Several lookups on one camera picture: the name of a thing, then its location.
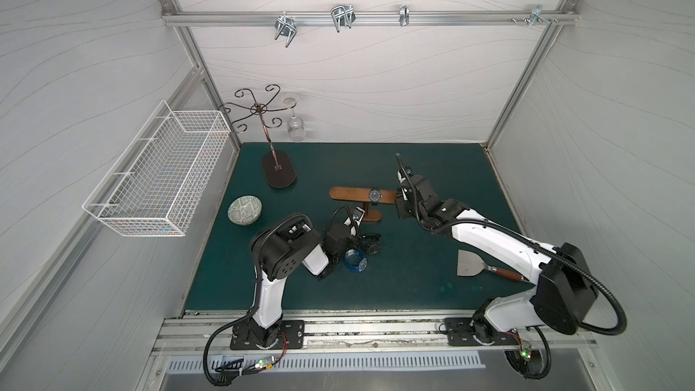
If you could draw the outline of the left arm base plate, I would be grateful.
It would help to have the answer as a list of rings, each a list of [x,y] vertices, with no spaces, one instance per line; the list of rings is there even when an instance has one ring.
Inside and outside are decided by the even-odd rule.
[[[280,319],[264,328],[254,319],[232,327],[231,350],[301,349],[304,342],[305,321]]]

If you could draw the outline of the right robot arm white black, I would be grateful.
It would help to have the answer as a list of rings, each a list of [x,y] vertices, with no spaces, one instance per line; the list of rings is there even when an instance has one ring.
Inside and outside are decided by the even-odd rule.
[[[572,335],[588,327],[586,315],[603,289],[577,247],[537,242],[455,199],[443,200],[425,177],[409,168],[400,168],[397,178],[401,216],[496,258],[504,264],[495,269],[498,275],[530,285],[521,293],[485,300],[476,310],[468,328],[481,344],[490,345],[499,334],[519,328],[546,326]]]

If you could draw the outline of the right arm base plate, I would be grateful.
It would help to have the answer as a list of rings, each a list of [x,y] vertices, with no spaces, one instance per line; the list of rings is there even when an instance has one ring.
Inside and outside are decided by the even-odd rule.
[[[517,346],[518,337],[497,331],[486,320],[468,317],[445,318],[438,331],[452,347]]]

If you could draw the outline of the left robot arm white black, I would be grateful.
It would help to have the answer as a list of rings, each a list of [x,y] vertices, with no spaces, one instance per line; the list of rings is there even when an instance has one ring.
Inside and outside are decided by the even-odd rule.
[[[343,259],[349,244],[358,237],[367,215],[357,206],[347,210],[347,219],[334,223],[326,233],[314,227],[306,214],[292,214],[253,238],[251,250],[256,269],[251,324],[260,332],[282,320],[282,297],[287,278],[300,266],[322,280]]]

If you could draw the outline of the wooden T-shaped watch stand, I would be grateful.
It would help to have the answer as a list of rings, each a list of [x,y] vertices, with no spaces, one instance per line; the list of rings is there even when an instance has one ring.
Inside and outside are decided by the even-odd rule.
[[[383,215],[380,211],[371,209],[370,205],[394,205],[396,204],[396,191],[379,189],[382,192],[382,200],[378,204],[372,204],[368,199],[371,188],[344,188],[335,186],[329,190],[329,196],[334,200],[362,203],[365,210],[364,222],[380,222]]]

